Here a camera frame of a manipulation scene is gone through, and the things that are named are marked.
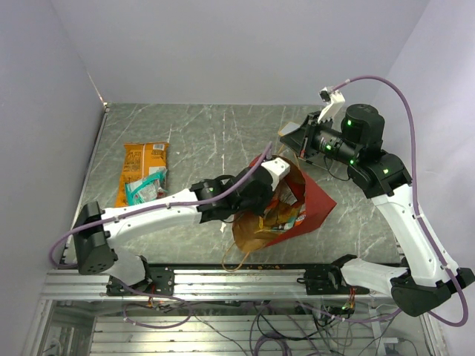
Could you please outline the red paper bag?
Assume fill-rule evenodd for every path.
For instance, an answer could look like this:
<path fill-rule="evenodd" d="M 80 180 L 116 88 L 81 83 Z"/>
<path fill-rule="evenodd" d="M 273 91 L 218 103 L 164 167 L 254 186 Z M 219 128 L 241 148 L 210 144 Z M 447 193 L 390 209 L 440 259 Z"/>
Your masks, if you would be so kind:
<path fill-rule="evenodd" d="M 336 207 L 336 201 L 299 165 L 283 156 L 278 158 L 289 165 L 289 173 L 278 183 L 264 215 L 239 212 L 230 222 L 234 239 L 231 247 L 237 247 L 244 256 L 236 267 L 226 266 L 222 260 L 227 272 L 241 269 L 255 251 L 320 228 Z"/>

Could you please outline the teal snack packet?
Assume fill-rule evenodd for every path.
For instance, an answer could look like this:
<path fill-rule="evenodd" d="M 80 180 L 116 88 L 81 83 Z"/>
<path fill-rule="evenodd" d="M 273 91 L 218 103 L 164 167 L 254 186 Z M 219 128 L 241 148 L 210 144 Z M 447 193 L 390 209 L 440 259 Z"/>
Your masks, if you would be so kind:
<path fill-rule="evenodd" d="M 165 167 L 152 167 L 148 176 L 125 184 L 127 205 L 139 205 L 163 198 L 167 193 Z"/>

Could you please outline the orange kettle chips bag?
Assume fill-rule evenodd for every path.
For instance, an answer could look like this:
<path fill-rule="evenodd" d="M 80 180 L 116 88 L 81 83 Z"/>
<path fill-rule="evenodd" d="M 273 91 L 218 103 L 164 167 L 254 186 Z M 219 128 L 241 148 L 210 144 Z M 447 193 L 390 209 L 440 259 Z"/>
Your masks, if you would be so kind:
<path fill-rule="evenodd" d="M 115 207 L 126 207 L 125 184 L 151 174 L 152 167 L 167 168 L 167 142 L 125 143 Z"/>

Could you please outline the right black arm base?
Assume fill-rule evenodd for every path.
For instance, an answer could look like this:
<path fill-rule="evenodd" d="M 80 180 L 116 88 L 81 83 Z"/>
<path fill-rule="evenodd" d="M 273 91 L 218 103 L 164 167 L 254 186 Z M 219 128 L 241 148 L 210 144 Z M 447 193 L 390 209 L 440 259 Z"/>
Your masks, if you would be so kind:
<path fill-rule="evenodd" d="M 305 286 L 308 295 L 337 294 L 342 291 L 341 272 L 331 265 L 307 269 L 296 282 Z"/>

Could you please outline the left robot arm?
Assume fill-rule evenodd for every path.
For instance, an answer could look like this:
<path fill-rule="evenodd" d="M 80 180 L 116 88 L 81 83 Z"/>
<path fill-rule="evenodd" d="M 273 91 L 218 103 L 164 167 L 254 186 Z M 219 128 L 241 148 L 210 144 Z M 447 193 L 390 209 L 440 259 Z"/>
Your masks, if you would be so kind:
<path fill-rule="evenodd" d="M 139 205 L 102 209 L 96 202 L 88 203 L 73 228 L 77 270 L 81 275 L 105 272 L 132 293 L 144 294 L 151 287 L 146 259 L 120 251 L 119 242 L 176 226 L 227 220 L 243 212 L 262 215 L 281 178 L 265 162 L 245 168 L 236 177 L 204 179 Z"/>

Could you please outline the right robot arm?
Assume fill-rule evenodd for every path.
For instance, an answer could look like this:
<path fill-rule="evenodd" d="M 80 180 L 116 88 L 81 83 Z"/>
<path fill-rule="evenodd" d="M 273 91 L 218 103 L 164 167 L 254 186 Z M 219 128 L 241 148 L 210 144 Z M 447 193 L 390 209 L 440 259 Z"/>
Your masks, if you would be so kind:
<path fill-rule="evenodd" d="M 359 286 L 392 297 L 412 317 L 429 312 L 449 300 L 458 289 L 474 282 L 474 273 L 461 268 L 443 250 L 428 222 L 418 222 L 421 209 L 413 202 L 415 182 L 404 163 L 382 149 L 384 118 L 371 105 L 349 106 L 340 130 L 331 119 L 309 113 L 302 124 L 290 122 L 280 141 L 307 162 L 317 154 L 347 166 L 347 175 L 386 219 L 403 251 L 406 266 L 369 263 L 346 255 L 333 264 L 327 285 L 335 293 Z"/>

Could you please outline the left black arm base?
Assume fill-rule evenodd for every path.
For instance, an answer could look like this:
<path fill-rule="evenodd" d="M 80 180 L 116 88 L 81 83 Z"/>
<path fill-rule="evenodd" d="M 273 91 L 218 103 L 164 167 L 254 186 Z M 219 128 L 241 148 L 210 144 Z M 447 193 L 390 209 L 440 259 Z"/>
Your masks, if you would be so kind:
<path fill-rule="evenodd" d="M 130 286 L 131 289 L 165 296 L 174 293 L 174 272 L 170 267 L 152 264 L 149 266 L 147 277 Z M 134 293 L 126 289 L 115 277 L 111 277 L 106 286 L 106 294 L 112 297 L 132 296 Z"/>

